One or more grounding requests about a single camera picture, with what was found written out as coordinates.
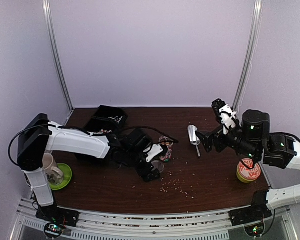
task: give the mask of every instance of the green plate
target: green plate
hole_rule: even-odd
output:
[[[58,163],[58,168],[63,172],[63,181],[59,185],[54,185],[49,182],[49,186],[52,190],[60,190],[67,186],[72,178],[72,170],[71,168],[65,163]]]

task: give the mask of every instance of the white mug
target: white mug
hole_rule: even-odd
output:
[[[58,168],[58,165],[50,153],[45,153],[42,159],[43,169],[48,181],[53,185],[59,185],[64,180],[64,173]]]

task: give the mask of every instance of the silver scoop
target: silver scoop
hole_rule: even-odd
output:
[[[196,147],[196,151],[198,153],[198,157],[201,157],[200,151],[199,151],[199,145],[201,143],[200,139],[196,135],[196,131],[198,131],[198,128],[194,125],[188,126],[188,134],[189,134],[189,140],[192,145]]]

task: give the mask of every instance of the white wall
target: white wall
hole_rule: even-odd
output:
[[[8,160],[8,144],[41,112],[60,123],[68,115],[42,2],[0,0],[0,240],[7,239],[21,196],[29,191]]]
[[[272,132],[300,137],[300,0],[264,1],[259,40],[252,59],[242,114],[270,114]],[[300,184],[300,171],[265,167],[273,188]],[[300,205],[291,207],[300,233]]]
[[[254,0],[52,0],[75,107],[233,102]]]

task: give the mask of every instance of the dark wood surface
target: dark wood surface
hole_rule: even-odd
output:
[[[187,127],[200,131],[218,126],[210,108],[126,108],[126,127],[150,126],[177,138],[172,160],[165,164],[160,180],[145,183],[133,168],[116,169],[113,163],[93,164],[78,161],[73,153],[54,152],[57,163],[71,166],[69,185],[55,191],[60,206],[110,213],[171,214],[202,212],[249,205],[255,191],[268,189],[262,174],[253,183],[236,176],[239,158],[232,149],[206,153],[201,158],[191,145]],[[69,126],[83,127],[96,109],[76,109]],[[160,135],[147,131],[154,140]]]

